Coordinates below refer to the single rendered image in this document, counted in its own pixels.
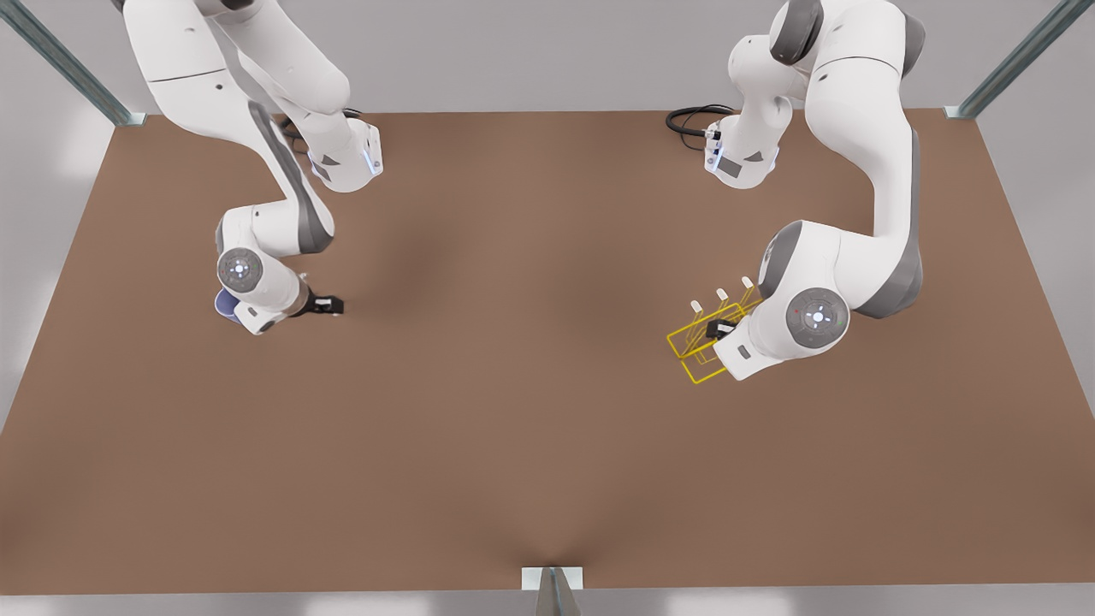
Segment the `silver frame post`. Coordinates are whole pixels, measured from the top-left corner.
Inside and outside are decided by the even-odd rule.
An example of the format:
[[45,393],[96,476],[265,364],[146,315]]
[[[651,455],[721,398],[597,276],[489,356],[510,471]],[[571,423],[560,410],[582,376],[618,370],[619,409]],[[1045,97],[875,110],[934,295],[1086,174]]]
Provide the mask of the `silver frame post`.
[[961,103],[943,108],[950,120],[973,120],[1029,68],[1095,0],[1060,0]]
[[535,591],[535,616],[583,616],[574,596],[583,589],[581,566],[544,566],[521,569],[521,589]]
[[87,66],[72,55],[21,0],[0,0],[0,19],[15,31],[45,62],[62,75],[87,102],[117,127],[140,127],[147,114],[126,108],[122,101],[103,86]]

